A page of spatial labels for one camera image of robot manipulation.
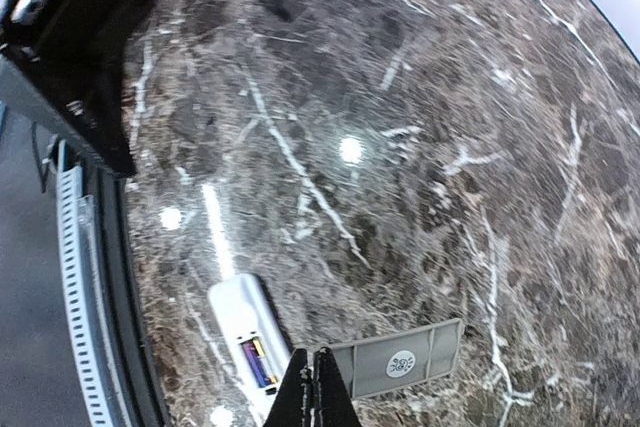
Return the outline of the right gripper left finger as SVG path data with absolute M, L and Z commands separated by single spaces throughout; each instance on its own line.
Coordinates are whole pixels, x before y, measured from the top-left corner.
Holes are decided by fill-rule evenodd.
M 306 349 L 295 349 L 264 427 L 310 427 L 313 376 Z

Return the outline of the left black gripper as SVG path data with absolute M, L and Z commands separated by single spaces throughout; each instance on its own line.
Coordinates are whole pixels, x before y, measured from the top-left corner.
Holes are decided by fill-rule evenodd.
M 123 124 L 124 45 L 151 0 L 1 0 L 1 70 L 62 97 L 54 132 L 119 178 L 136 173 Z

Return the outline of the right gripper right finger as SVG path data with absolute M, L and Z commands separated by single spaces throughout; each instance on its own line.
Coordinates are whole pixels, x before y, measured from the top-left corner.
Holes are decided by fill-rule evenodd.
M 360 427 L 361 423 L 331 349 L 320 348 L 313 359 L 313 425 Z

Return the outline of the purple AAA battery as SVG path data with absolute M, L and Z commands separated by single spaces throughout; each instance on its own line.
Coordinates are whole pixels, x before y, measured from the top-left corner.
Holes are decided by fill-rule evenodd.
M 253 340 L 248 340 L 241 344 L 244 355 L 249 364 L 250 370 L 255 377 L 256 383 L 259 388 L 267 387 L 271 384 L 271 379 L 267 374 L 261 361 L 261 354 L 255 346 Z

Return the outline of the grey battery cover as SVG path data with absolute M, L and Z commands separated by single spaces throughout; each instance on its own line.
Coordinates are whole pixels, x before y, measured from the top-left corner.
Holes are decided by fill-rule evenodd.
M 450 375 L 464 323 L 458 318 L 330 347 L 352 399 L 386 394 Z

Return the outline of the white remote control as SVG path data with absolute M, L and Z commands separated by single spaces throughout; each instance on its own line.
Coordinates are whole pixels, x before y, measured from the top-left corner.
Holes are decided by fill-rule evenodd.
M 262 424 L 272 405 L 291 358 L 275 311 L 269 304 L 259 278 L 254 274 L 235 274 L 208 291 L 208 300 L 239 377 L 249 407 Z M 278 378 L 276 384 L 259 388 L 241 344 L 259 337 Z

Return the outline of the gold AAA battery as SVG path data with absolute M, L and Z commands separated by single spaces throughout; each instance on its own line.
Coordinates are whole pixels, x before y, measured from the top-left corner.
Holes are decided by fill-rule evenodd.
M 276 384 L 278 382 L 278 378 L 273 371 L 273 368 L 269 362 L 268 356 L 264 350 L 264 347 L 261 343 L 259 337 L 254 337 L 252 339 L 253 346 L 256 350 L 257 356 L 259 358 L 260 364 L 262 366 L 262 370 L 264 371 L 265 377 L 268 379 L 268 384 Z

